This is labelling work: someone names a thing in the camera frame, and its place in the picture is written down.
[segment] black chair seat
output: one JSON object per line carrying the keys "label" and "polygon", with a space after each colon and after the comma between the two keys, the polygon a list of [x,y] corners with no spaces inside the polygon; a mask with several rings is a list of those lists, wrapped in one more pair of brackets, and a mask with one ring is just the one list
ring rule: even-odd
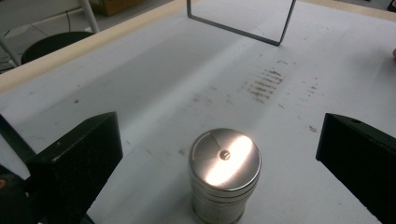
{"label": "black chair seat", "polygon": [[90,35],[93,35],[93,33],[69,32],[46,37],[38,42],[35,42],[22,54],[21,64],[29,63],[37,58],[50,54],[53,51],[76,43]]}

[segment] white table surface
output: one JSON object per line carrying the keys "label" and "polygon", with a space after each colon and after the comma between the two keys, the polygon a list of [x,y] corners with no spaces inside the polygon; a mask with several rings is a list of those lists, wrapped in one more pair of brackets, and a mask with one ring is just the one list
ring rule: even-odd
{"label": "white table surface", "polygon": [[[198,223],[188,154],[232,128],[262,154],[240,223],[379,223],[315,160],[325,113],[396,136],[396,23],[298,2],[280,47],[189,20],[185,9],[0,96],[39,152],[117,111],[124,158],[89,210],[96,223]],[[0,163],[27,177],[0,139]]]}

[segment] silver lid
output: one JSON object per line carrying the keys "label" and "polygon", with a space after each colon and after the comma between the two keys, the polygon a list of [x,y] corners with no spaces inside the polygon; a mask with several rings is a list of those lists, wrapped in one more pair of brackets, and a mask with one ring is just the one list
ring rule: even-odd
{"label": "silver lid", "polygon": [[190,154],[192,178],[218,196],[218,192],[226,196],[227,192],[238,195],[250,190],[257,182],[261,165],[260,151],[250,138],[230,129],[202,134]]}

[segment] cardboard box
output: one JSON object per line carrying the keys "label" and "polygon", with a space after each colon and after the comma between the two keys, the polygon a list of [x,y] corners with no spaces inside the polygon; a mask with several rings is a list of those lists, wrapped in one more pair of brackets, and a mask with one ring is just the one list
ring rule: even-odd
{"label": "cardboard box", "polygon": [[143,0],[90,0],[92,10],[105,16],[112,16]]}

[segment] metal canister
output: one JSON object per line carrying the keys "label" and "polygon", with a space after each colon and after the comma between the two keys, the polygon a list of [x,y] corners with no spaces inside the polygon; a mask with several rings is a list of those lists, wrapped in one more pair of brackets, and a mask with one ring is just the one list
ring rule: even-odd
{"label": "metal canister", "polygon": [[195,140],[190,153],[192,207],[204,223],[237,223],[255,189],[262,158],[250,138],[215,129]]}

